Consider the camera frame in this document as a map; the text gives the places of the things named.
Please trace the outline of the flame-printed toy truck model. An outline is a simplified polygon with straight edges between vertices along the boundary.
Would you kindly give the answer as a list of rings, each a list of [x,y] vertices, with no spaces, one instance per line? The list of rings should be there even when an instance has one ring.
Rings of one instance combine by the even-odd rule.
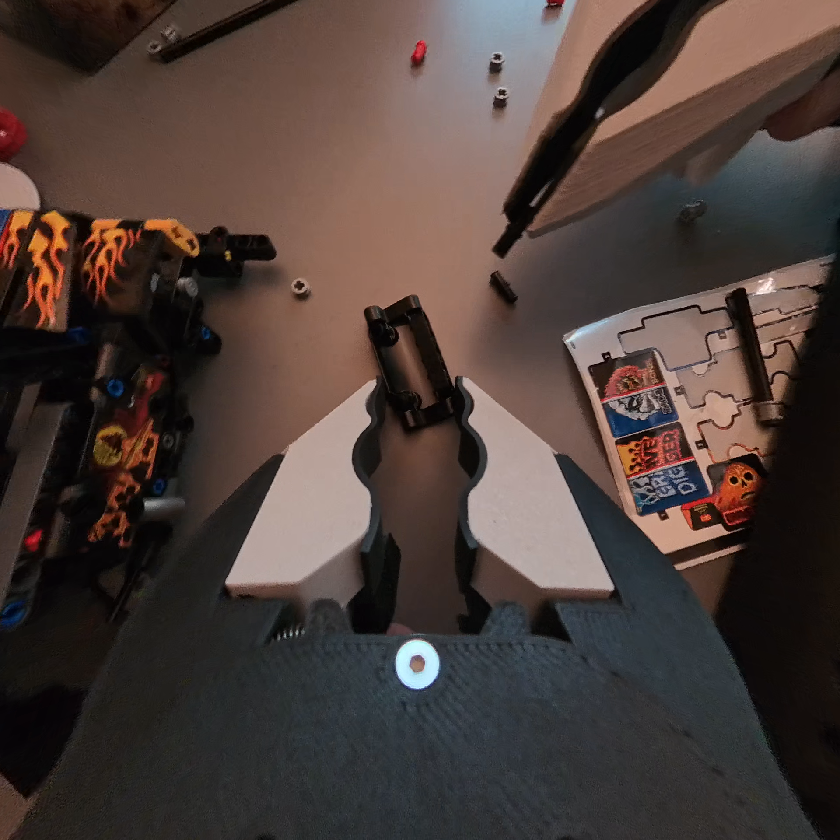
[[[198,279],[277,257],[264,234],[196,234],[174,219],[2,210],[3,634],[47,575],[122,569],[124,611],[184,508],[195,421],[182,386],[222,336]]]

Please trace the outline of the white book stand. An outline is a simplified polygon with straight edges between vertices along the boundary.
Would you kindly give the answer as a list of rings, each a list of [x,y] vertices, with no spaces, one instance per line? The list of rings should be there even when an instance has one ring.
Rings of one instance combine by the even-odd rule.
[[[0,176],[0,207],[2,210],[40,210],[39,190],[27,174],[9,163],[1,162]]]

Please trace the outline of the sticker sheet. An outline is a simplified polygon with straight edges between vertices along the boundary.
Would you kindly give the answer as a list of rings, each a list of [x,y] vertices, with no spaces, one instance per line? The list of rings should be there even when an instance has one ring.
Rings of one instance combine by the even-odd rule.
[[[759,425],[725,298],[744,287],[773,398],[792,404],[833,256],[568,333],[625,513],[677,569],[746,543],[781,426]]]

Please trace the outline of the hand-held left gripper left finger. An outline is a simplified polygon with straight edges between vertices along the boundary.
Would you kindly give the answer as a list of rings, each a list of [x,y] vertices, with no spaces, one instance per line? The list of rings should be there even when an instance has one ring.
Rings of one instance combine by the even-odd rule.
[[[234,597],[395,597],[400,550],[382,522],[385,384],[368,381],[293,441],[225,582]]]

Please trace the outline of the grey desk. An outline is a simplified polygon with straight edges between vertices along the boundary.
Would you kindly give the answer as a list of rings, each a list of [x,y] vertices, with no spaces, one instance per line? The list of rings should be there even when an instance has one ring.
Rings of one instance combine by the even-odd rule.
[[[833,250],[838,133],[760,133],[699,189],[665,177],[497,261],[560,19],[543,2],[298,2],[169,66],[148,56],[161,27],[187,34],[243,5],[180,2],[89,77],[2,35],[2,106],[28,130],[17,165],[46,204],[223,224],[277,248],[205,292],[224,347],[187,382],[182,539],[376,375],[363,309],[409,294],[451,375],[616,498],[564,335]],[[695,200],[706,214],[678,224]],[[490,288],[494,270],[515,306]],[[292,296],[297,278],[308,299]]]

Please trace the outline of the dark perforated panel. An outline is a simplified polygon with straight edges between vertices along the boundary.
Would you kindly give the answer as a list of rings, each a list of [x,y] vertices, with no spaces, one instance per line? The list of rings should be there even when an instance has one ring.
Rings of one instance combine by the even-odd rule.
[[[821,838],[839,809],[838,258],[717,619],[775,758]]]

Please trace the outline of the red toy wheel rim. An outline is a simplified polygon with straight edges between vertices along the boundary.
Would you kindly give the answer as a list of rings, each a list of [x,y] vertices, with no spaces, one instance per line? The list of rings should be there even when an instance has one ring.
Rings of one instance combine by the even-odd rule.
[[[24,148],[28,133],[23,122],[5,108],[0,111],[0,157],[1,162],[8,163]]]

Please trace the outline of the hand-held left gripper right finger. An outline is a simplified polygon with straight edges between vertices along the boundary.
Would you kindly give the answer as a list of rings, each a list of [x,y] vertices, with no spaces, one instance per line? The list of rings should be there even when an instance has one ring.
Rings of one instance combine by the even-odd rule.
[[[605,600],[614,583],[557,453],[470,378],[455,382],[456,573],[483,601]]]

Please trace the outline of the black long toy axle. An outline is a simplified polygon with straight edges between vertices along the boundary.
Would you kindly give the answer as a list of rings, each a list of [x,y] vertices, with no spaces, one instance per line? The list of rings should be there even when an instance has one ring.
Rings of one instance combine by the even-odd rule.
[[[228,15],[192,34],[163,45],[150,56],[161,64],[170,64],[204,49],[298,1],[260,1]]]

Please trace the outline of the person's right hand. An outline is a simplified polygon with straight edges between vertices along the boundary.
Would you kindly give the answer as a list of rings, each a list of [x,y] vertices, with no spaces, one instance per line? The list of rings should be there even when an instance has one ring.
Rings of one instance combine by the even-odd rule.
[[[792,142],[839,124],[839,69],[832,70],[803,97],[767,118],[763,128],[777,141]]]

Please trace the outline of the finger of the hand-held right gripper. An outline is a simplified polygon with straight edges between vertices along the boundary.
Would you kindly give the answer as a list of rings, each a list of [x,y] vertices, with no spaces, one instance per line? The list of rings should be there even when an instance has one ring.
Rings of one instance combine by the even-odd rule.
[[[535,220],[608,118],[659,81],[712,2],[575,2],[546,79],[545,126],[503,205]]]
[[[663,77],[605,121],[547,208],[523,220],[524,234],[582,219],[664,172],[693,182],[714,173],[837,65],[838,28],[838,2],[712,2]]]

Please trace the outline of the toy truck set box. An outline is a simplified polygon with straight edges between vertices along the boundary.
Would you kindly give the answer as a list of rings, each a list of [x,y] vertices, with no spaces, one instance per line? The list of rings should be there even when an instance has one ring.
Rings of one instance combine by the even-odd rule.
[[[1,29],[87,74],[104,68],[173,1],[2,1]]]

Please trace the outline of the short black axle with stop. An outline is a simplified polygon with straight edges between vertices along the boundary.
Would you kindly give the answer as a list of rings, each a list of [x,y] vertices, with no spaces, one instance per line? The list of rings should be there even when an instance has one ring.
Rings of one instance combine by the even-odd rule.
[[[727,294],[725,302],[730,320],[738,333],[755,418],[764,427],[780,426],[785,409],[783,403],[773,397],[749,294],[744,287],[738,287]]]

